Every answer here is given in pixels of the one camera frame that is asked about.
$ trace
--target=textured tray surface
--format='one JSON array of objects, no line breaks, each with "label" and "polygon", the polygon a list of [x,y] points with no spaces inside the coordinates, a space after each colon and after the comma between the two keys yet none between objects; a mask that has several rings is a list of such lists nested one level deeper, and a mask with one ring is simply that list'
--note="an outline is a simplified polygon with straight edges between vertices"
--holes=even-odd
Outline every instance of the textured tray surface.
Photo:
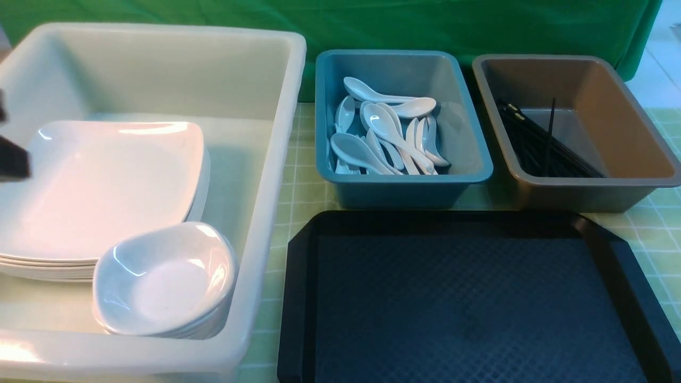
[{"label": "textured tray surface", "polygon": [[645,382],[580,239],[319,239],[317,382]]}]

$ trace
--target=blue plastic tray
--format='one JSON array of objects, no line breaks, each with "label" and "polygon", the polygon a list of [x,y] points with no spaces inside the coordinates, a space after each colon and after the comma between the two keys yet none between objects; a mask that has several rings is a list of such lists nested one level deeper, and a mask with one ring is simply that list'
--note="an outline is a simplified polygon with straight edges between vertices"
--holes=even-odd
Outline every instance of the blue plastic tray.
[{"label": "blue plastic tray", "polygon": [[[338,105],[347,96],[343,78],[359,78],[390,95],[427,96],[438,101],[439,150],[452,165],[440,175],[352,175],[334,172],[329,138]],[[419,50],[329,50],[317,58],[315,94],[317,170],[336,188],[348,209],[447,209],[473,183],[492,175],[492,160],[456,59]],[[402,128],[408,121],[402,120]],[[364,135],[358,117],[349,133]]]}]

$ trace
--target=green backdrop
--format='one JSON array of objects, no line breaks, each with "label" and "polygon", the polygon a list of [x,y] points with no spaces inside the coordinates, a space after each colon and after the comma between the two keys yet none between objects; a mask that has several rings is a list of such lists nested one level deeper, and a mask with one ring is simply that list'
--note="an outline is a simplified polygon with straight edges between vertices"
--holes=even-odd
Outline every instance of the green backdrop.
[{"label": "green backdrop", "polygon": [[295,31],[314,61],[335,48],[444,50],[464,70],[484,53],[594,55],[633,77],[661,0],[0,0],[11,43],[53,21],[152,22]]}]

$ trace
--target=black serving tray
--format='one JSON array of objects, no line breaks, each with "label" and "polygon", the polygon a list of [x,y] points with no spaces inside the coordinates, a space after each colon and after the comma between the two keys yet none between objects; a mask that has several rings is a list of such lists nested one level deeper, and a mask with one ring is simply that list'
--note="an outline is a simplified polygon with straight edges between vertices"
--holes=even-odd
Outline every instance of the black serving tray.
[{"label": "black serving tray", "polygon": [[681,382],[626,241],[572,213],[334,211],[289,243],[291,382]]}]

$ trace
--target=stack of plates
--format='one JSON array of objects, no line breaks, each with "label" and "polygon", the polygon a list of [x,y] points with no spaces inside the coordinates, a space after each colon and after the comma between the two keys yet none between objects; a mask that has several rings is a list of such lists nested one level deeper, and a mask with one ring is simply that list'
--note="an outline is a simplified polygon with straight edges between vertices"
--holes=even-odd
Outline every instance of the stack of plates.
[{"label": "stack of plates", "polygon": [[111,246],[203,214],[210,159],[192,123],[59,121],[27,148],[32,178],[0,186],[0,272],[91,281]]}]

